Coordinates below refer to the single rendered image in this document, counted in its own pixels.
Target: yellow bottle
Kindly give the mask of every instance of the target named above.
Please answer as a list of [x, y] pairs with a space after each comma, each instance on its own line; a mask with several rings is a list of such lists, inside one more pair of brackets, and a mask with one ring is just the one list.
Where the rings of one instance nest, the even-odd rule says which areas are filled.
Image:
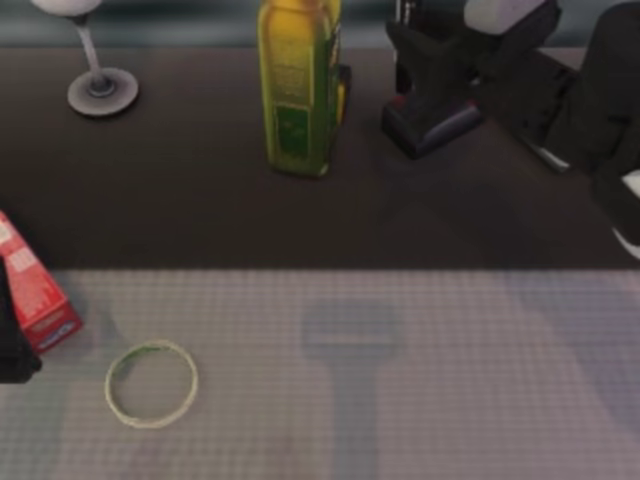
[[329, 168], [338, 110], [339, 8], [336, 0], [265, 0], [260, 10], [264, 121], [276, 170], [320, 177]]

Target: white ring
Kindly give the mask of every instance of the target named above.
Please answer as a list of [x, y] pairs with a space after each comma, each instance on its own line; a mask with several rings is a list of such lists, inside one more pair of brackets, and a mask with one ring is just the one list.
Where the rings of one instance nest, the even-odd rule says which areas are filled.
[[[131, 417], [124, 413], [122, 411], [122, 408], [120, 408], [120, 406], [114, 401], [111, 385], [112, 379], [115, 373], [133, 358], [148, 352], [154, 352], [158, 350], [166, 350], [177, 353], [187, 362], [189, 368], [191, 369], [191, 389], [189, 390], [189, 394], [185, 398], [185, 401], [182, 403], [182, 405], [175, 412], [170, 413], [166, 417], [153, 419]], [[115, 413], [116, 417], [118, 417], [118, 419], [125, 425], [139, 429], [164, 428], [187, 413], [187, 411], [193, 404], [196, 398], [196, 394], [198, 393], [198, 369], [191, 355], [189, 355], [189, 353], [182, 347], [179, 347], [175, 343], [168, 340], [152, 340], [138, 345], [137, 347], [133, 347], [131, 350], [129, 350], [127, 353], [122, 355], [111, 364], [111, 367], [107, 372], [107, 378], [104, 384], [104, 392], [105, 398], [107, 399], [107, 404], [109, 404], [109, 407], [111, 408], [113, 413]]]

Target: box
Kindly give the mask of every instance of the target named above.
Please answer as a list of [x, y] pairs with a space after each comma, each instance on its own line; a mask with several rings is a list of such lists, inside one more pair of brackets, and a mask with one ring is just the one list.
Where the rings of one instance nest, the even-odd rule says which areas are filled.
[[67, 296], [2, 212], [0, 256], [7, 266], [16, 316], [36, 353], [46, 352], [82, 327]]

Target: table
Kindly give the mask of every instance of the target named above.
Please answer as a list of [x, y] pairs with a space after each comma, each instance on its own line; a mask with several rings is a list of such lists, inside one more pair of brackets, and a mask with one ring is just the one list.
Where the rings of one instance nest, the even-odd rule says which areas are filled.
[[80, 51], [0, 50], [0, 208], [53, 268], [637, 267], [585, 178], [555, 176], [491, 122], [404, 159], [379, 129], [388, 50], [345, 52], [353, 98], [318, 182], [267, 168], [255, 50], [102, 53], [142, 97], [94, 122], [65, 103]]
[[[2, 479], [364, 480], [335, 461], [346, 440], [367, 480], [640, 475], [637, 274], [56, 275], [87, 325], [31, 383], [0, 386]], [[356, 326], [346, 346], [335, 323], [306, 336], [335, 319]], [[136, 431], [102, 382], [154, 337], [192, 352], [202, 388], [179, 423]], [[338, 348], [345, 363], [322, 360]], [[167, 383], [152, 408], [180, 383], [148, 372]]]

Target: white tiled surface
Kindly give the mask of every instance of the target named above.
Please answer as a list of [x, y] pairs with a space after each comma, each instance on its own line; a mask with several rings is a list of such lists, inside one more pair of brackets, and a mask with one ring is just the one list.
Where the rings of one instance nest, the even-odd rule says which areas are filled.
[[[640, 478], [638, 274], [58, 278], [86, 329], [0, 386], [0, 480]], [[344, 328], [351, 346], [329, 345]], [[151, 338], [192, 352], [202, 387], [179, 423], [140, 432], [102, 383]]]

